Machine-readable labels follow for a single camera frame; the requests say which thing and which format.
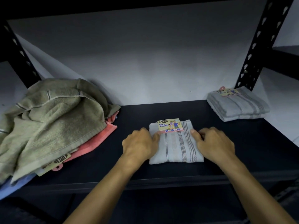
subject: hand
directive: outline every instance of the hand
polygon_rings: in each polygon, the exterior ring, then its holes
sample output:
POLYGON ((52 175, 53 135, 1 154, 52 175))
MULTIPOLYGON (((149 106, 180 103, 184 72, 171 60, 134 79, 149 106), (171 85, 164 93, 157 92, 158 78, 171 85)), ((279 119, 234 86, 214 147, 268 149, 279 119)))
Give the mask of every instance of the hand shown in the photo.
POLYGON ((229 163, 237 158, 235 155, 234 143, 224 134, 223 131, 215 127, 203 128, 199 132, 190 130, 196 141, 200 153, 218 166, 229 163))
POLYGON ((136 170, 146 161, 153 157, 158 150, 160 132, 151 137, 147 129, 141 128, 140 131, 133 131, 123 140, 123 157, 136 170))

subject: olive green towel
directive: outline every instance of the olive green towel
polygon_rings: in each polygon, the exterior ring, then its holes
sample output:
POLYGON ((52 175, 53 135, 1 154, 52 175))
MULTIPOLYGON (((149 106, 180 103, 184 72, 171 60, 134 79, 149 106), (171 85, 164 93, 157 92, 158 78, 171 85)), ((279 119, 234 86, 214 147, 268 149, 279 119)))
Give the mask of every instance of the olive green towel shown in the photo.
POLYGON ((0 122, 0 183, 12 182, 76 149, 120 109, 83 80, 46 79, 4 113, 0 122))

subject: yellow label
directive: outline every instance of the yellow label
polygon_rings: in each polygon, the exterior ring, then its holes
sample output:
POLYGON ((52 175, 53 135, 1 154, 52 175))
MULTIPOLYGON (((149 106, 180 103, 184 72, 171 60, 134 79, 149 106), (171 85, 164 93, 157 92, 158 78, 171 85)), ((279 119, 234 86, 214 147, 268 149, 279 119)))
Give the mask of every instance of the yellow label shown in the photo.
POLYGON ((239 92, 238 90, 235 90, 235 89, 217 90, 217 92, 221 96, 232 96, 232 95, 238 95, 238 94, 241 93, 241 92, 239 92))
POLYGON ((71 155, 69 153, 67 153, 67 154, 57 158, 53 162, 49 163, 45 167, 37 169, 35 171, 35 173, 40 177, 43 174, 47 173, 48 171, 52 170, 53 168, 57 167, 59 164, 61 164, 63 161, 67 160, 70 157, 71 157, 71 155))
POLYGON ((179 119, 159 120, 158 127, 161 133, 184 131, 179 119))

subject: striped towel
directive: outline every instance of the striped towel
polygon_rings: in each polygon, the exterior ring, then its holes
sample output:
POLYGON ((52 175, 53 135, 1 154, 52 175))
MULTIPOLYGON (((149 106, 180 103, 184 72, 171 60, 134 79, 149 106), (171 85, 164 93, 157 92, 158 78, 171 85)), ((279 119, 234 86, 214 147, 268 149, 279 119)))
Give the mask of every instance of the striped towel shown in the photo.
POLYGON ((232 96, 221 96, 217 91, 208 94, 207 102, 221 120, 259 119, 270 112, 267 103, 245 86, 237 90, 240 94, 232 96))
MULTIPOLYGON (((204 157, 196 147, 195 139, 190 134, 193 129, 190 120, 181 121, 184 131, 163 133, 160 136, 157 153, 150 159, 149 164, 165 162, 203 162, 204 157)), ((159 131, 158 123, 150 124, 150 134, 159 131)))

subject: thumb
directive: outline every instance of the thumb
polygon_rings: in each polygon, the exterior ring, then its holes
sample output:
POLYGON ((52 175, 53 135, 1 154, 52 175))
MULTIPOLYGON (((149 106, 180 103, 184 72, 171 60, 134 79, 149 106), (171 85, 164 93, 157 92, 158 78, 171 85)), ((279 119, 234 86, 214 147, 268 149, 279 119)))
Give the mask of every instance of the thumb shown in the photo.
POLYGON ((196 143, 202 143, 202 137, 200 136, 200 134, 195 130, 195 129, 191 129, 190 133, 192 135, 192 137, 195 139, 196 143))
POLYGON ((160 140, 160 132, 156 132, 153 136, 152 136, 152 141, 155 142, 155 143, 158 143, 159 140, 160 140))

